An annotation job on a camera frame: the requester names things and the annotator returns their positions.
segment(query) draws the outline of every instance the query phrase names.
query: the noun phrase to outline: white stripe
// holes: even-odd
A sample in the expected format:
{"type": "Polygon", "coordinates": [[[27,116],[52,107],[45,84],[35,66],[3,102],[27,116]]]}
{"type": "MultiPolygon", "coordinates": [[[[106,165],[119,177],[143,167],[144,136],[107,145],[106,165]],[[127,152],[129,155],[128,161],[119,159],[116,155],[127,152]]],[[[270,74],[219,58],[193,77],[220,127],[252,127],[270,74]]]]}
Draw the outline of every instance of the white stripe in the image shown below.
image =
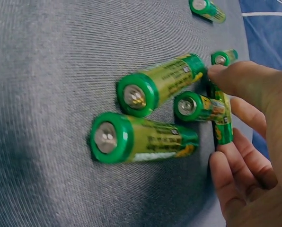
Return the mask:
{"type": "Polygon", "coordinates": [[[281,16],[282,12],[251,12],[251,13],[242,13],[243,17],[254,17],[254,16],[281,16]]]}

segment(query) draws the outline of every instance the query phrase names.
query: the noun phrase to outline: metal battery end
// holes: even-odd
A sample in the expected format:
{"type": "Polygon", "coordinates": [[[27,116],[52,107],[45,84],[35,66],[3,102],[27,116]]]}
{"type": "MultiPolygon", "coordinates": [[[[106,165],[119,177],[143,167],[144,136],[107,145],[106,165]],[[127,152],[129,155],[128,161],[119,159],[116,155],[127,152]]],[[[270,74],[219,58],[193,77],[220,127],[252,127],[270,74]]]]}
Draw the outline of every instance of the metal battery end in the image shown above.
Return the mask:
{"type": "Polygon", "coordinates": [[[94,140],[102,153],[111,153],[117,147],[115,127],[109,122],[102,123],[96,130],[94,140]]]}
{"type": "Polygon", "coordinates": [[[205,0],[193,0],[192,5],[195,10],[200,11],[206,8],[207,3],[205,0]]]}
{"type": "Polygon", "coordinates": [[[222,55],[218,55],[215,57],[215,63],[218,65],[224,65],[226,62],[226,58],[222,55]]]}
{"type": "Polygon", "coordinates": [[[136,85],[128,85],[124,88],[124,101],[132,109],[142,109],[146,106],[145,94],[136,85]]]}
{"type": "Polygon", "coordinates": [[[178,103],[178,111],[184,116],[193,114],[196,108],[197,103],[191,98],[189,100],[181,99],[178,103]]]}

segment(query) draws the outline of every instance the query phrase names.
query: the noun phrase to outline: blue cloth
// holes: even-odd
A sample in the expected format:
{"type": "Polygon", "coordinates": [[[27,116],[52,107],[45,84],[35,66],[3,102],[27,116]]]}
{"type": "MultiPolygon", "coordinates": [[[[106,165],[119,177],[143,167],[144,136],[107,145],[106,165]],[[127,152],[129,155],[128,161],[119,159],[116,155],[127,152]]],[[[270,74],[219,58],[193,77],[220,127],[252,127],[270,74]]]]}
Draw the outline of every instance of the blue cloth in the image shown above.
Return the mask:
{"type": "MultiPolygon", "coordinates": [[[[250,60],[282,70],[282,15],[254,16],[256,12],[282,12],[282,0],[240,0],[240,5],[250,60]]],[[[253,145],[268,157],[266,142],[255,131],[253,145]]]]}

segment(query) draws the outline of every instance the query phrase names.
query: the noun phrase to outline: green battery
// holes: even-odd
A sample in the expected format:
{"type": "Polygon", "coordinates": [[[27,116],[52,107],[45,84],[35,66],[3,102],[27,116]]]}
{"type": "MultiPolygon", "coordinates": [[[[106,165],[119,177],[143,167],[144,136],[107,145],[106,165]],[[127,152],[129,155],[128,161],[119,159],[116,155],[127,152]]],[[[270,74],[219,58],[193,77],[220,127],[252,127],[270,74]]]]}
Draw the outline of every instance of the green battery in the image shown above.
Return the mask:
{"type": "Polygon", "coordinates": [[[185,91],[175,97],[174,112],[182,121],[215,121],[223,119],[226,109],[219,100],[185,91]]]}
{"type": "Polygon", "coordinates": [[[231,123],[231,107],[229,97],[217,86],[211,84],[213,97],[225,104],[226,112],[222,119],[214,121],[215,137],[218,144],[227,144],[233,140],[233,129],[231,123]]]}
{"type": "Polygon", "coordinates": [[[192,12],[216,23],[226,20],[226,14],[211,0],[189,0],[189,6],[192,12]]]}
{"type": "Polygon", "coordinates": [[[129,74],[117,86],[126,114],[144,117],[182,88],[198,81],[207,69],[196,54],[186,54],[146,70],[129,74]]]}
{"type": "Polygon", "coordinates": [[[199,146],[195,131],[118,113],[98,116],[90,133],[91,152],[103,163],[186,157],[199,146]]]}
{"type": "Polygon", "coordinates": [[[211,64],[229,66],[237,59],[238,52],[234,49],[217,51],[211,55],[211,64]]]}

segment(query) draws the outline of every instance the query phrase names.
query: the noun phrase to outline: human hand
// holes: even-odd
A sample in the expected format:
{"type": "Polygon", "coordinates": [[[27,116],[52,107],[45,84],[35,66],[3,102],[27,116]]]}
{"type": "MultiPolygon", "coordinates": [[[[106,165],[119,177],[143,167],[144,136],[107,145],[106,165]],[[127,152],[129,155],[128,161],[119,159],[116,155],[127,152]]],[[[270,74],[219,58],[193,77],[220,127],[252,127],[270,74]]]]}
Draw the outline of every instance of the human hand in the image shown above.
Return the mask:
{"type": "Polygon", "coordinates": [[[282,227],[282,71],[250,61],[208,75],[237,96],[232,112],[266,138],[271,162],[238,129],[232,143],[217,147],[211,174],[228,227],[282,227]]]}

